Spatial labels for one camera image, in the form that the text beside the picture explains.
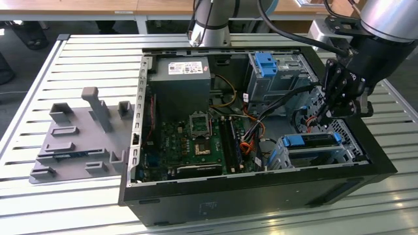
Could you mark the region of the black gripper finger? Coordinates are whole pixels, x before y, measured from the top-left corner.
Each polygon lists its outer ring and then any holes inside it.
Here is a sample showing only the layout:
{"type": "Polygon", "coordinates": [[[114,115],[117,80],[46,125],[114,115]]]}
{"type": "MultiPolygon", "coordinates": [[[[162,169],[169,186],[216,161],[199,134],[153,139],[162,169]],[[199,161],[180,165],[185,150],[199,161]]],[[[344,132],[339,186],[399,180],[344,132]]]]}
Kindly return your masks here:
{"type": "Polygon", "coordinates": [[[372,116],[373,110],[371,102],[367,100],[368,88],[365,86],[365,79],[360,78],[357,87],[357,115],[372,116]]]}
{"type": "Polygon", "coordinates": [[[357,75],[335,59],[327,59],[320,85],[323,92],[320,120],[351,116],[355,112],[353,99],[357,96],[357,75]]]}

